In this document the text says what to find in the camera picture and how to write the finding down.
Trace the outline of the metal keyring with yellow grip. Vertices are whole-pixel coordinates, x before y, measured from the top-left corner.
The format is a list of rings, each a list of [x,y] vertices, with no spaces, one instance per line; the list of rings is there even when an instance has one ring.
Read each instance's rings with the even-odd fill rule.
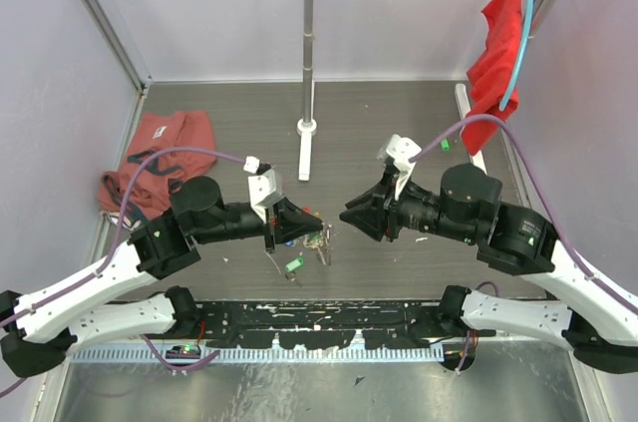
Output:
[[[302,239],[303,246],[312,250],[324,266],[332,265],[332,228],[330,223],[324,222],[319,231],[306,234]]]

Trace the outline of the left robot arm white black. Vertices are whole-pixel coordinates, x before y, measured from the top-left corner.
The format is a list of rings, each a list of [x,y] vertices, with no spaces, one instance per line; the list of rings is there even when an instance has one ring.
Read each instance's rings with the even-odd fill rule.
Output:
[[[200,312],[185,287],[173,286],[138,302],[116,299],[195,264],[203,244],[261,238],[272,251],[322,229],[319,217],[283,194],[274,172],[249,178],[248,187],[248,202],[226,203],[214,179],[193,178],[171,196],[167,211],[92,265],[39,291],[2,292],[4,363],[17,377],[29,378],[111,340],[194,335]]]

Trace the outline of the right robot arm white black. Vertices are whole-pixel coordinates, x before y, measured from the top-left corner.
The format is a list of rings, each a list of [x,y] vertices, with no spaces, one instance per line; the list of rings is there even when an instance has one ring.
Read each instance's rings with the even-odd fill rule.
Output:
[[[441,331],[502,331],[553,343],[583,364],[611,374],[637,370],[636,296],[602,285],[590,264],[578,266],[553,224],[540,213],[505,203],[502,183],[472,164],[447,169],[437,194],[385,167],[378,183],[345,204],[341,221],[373,240],[395,240],[404,228],[463,242],[498,272],[519,276],[552,296],[519,301],[460,285],[446,287],[436,309]]]

